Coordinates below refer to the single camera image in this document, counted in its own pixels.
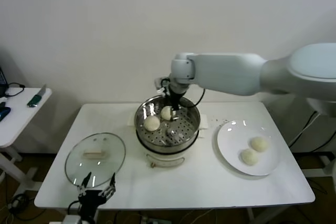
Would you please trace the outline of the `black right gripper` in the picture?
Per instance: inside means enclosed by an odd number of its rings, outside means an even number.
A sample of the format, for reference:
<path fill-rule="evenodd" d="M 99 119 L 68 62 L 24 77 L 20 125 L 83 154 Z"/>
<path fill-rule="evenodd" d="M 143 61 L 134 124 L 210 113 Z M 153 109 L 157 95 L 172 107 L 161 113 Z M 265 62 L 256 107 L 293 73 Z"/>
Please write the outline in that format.
<path fill-rule="evenodd" d="M 179 101 L 181 97 L 184 96 L 186 93 L 186 88 L 182 86 L 174 86 L 169 84 L 169 94 L 170 94 L 170 101 L 171 101 L 171 119 L 178 119 L 178 111 L 180 109 Z"/>

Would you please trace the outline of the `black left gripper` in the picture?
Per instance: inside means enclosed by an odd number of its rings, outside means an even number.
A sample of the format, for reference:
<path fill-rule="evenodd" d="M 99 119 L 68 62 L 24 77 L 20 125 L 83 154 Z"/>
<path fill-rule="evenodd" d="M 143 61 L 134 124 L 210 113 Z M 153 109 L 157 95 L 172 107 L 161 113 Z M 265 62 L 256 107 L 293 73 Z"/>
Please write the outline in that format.
<path fill-rule="evenodd" d="M 77 186 L 78 200 L 80 203 L 79 215 L 83 218 L 93 218 L 100 205 L 107 202 L 116 192 L 115 173 L 113 173 L 109 185 L 104 190 L 87 190 L 91 172 L 83 179 L 81 185 Z"/>

